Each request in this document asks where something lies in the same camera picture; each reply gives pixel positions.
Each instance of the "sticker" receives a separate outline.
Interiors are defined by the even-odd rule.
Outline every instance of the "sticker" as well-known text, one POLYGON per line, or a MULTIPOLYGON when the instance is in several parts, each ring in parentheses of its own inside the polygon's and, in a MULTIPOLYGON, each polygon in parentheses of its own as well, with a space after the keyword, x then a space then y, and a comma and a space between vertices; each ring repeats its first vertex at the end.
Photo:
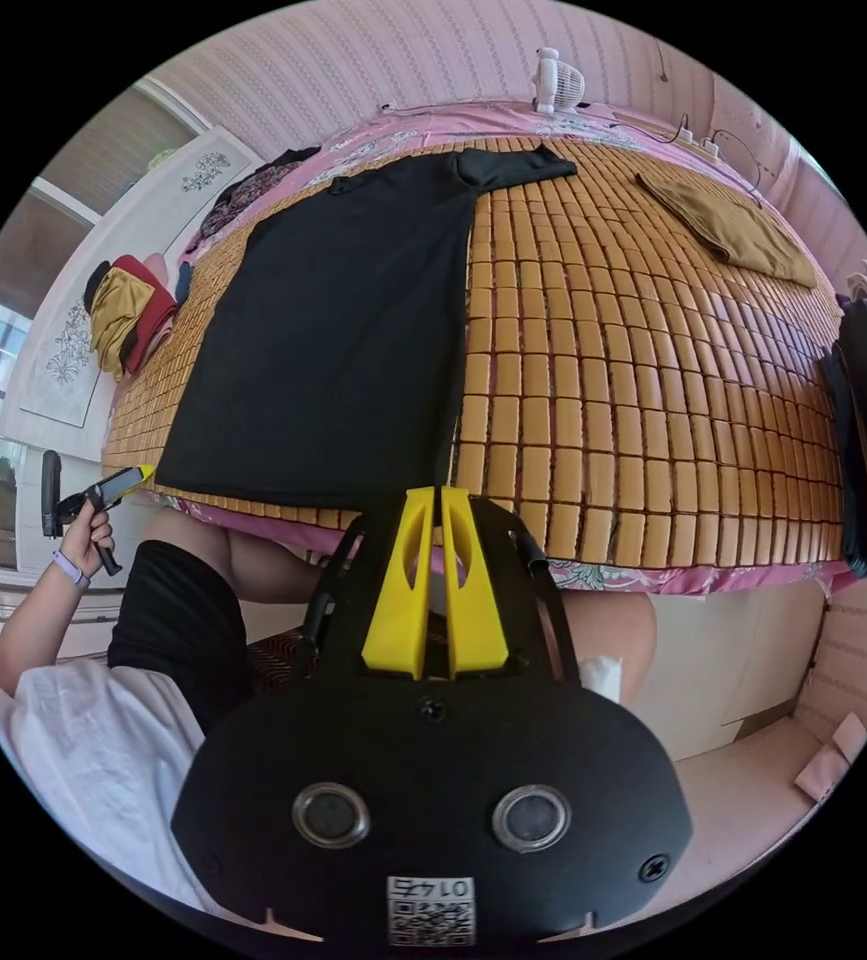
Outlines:
POLYGON ((472 877, 387 877, 389 940, 394 947, 469 947, 476 943, 472 877))

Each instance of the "white shirt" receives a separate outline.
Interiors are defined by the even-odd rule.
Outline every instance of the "white shirt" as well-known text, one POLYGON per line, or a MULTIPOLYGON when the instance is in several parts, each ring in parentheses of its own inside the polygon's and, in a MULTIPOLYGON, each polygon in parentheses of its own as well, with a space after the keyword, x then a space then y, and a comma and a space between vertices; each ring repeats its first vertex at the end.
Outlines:
POLYGON ((170 829, 202 742, 159 673, 74 660, 27 670, 14 697, 0 689, 0 747, 60 827, 148 887, 246 923, 203 890, 170 829))

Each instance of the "screw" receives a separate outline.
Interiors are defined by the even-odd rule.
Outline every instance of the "screw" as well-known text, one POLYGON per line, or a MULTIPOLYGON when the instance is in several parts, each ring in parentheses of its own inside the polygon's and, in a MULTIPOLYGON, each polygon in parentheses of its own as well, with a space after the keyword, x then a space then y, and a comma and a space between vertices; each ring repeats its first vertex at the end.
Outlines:
POLYGON ((436 697, 420 701, 420 716, 429 723, 441 723, 446 718, 446 704, 436 697))
POLYGON ((655 883, 661 877, 666 876, 670 869, 670 858, 665 853, 658 853, 655 857, 650 857, 646 863, 640 867, 640 882, 655 883))

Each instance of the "wrist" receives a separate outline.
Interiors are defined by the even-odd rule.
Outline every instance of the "wrist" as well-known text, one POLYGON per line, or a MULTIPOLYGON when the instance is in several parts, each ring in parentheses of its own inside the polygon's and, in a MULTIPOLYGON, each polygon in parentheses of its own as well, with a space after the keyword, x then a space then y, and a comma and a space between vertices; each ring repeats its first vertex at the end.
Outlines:
POLYGON ((86 593, 90 586, 90 571, 83 570, 79 564, 73 563, 63 552, 62 547, 54 552, 44 576, 49 576, 57 584, 64 583, 70 591, 75 591, 78 596, 86 593))

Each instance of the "yellow cloth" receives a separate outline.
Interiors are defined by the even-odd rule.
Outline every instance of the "yellow cloth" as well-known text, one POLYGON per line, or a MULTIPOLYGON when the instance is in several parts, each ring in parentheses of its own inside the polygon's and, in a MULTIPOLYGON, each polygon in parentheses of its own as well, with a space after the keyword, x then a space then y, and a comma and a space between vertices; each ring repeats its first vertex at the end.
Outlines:
POLYGON ((112 373, 117 381, 123 378, 120 348, 139 322, 153 292, 150 284, 119 267, 111 267, 96 289, 90 313, 91 347, 96 351, 100 369, 112 373))
POLYGON ((777 280, 816 286, 816 271, 806 254, 766 210, 753 210, 676 180, 642 173, 636 178, 721 260, 777 280))

